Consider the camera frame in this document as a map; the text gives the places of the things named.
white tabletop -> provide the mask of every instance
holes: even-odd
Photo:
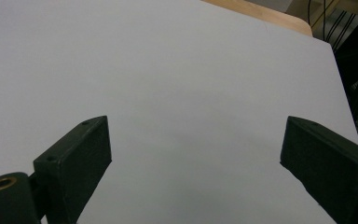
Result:
[[[100,115],[79,223],[334,223],[279,164],[286,118],[358,144],[317,39],[194,0],[0,1],[0,175]]]

screw hole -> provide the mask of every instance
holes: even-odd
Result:
[[[4,177],[0,179],[0,190],[7,189],[17,182],[16,177]]]
[[[56,156],[49,156],[47,158],[48,161],[56,161],[57,160],[57,157]]]

wooden edge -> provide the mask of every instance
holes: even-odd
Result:
[[[281,27],[297,31],[303,35],[312,36],[310,26],[300,18],[290,16],[267,7],[246,2],[243,0],[202,0],[203,2],[223,7],[229,10],[248,15],[262,21],[277,24]]]

white table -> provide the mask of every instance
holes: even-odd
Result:
[[[358,144],[329,45],[200,1],[0,1],[0,175],[107,115],[79,223],[334,223],[280,166],[286,118]]]

white surface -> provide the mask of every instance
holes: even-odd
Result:
[[[0,1],[0,175],[107,115],[79,223],[334,223],[279,164],[286,118],[358,143],[329,45],[198,1]]]

